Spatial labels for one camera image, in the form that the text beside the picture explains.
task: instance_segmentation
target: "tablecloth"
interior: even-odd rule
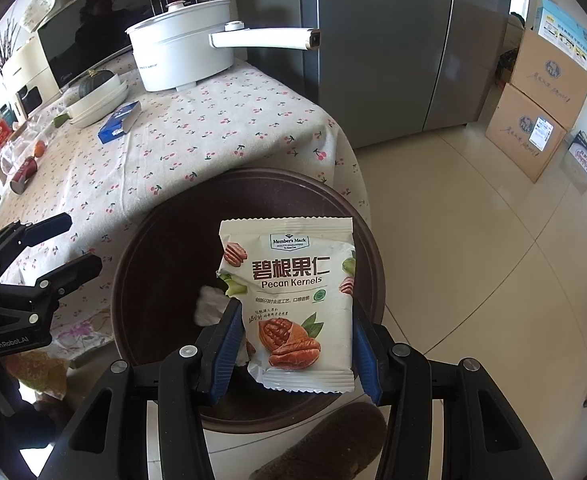
[[[128,82],[127,102],[142,104],[131,131],[101,144],[97,132],[106,119],[81,130],[65,123],[26,191],[8,191],[0,204],[0,228],[61,212],[74,221],[69,232],[23,251],[5,283],[33,285],[85,253],[103,261],[98,278],[62,298],[45,349],[50,356],[73,359],[113,339],[111,287],[136,228],[159,203],[225,170],[248,165],[303,173],[333,187],[369,221],[365,184],[338,124],[260,70],[237,60],[190,91],[152,93],[131,53],[107,68]]]

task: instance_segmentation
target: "small orange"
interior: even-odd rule
[[[45,149],[45,143],[42,140],[39,140],[34,148],[34,156],[40,158],[45,155]]]

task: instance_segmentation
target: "snack bag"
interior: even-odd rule
[[[266,388],[351,392],[351,218],[225,220],[218,275],[242,303],[248,371]]]

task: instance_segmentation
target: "gray refrigerator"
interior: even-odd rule
[[[353,147],[478,119],[510,0],[237,0],[248,27],[319,27],[316,52],[248,49]]]

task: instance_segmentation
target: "metal screw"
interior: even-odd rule
[[[119,374],[127,369],[127,363],[124,361],[114,361],[109,368],[113,373]]]
[[[478,363],[473,357],[467,357],[463,362],[462,366],[467,368],[470,372],[477,372],[480,370],[480,363]]]
[[[198,348],[193,345],[187,345],[183,346],[183,348],[181,348],[178,353],[181,357],[193,357],[198,353]]]
[[[391,348],[391,351],[398,357],[407,357],[411,353],[411,348],[403,343],[399,343],[394,345],[393,348]]]

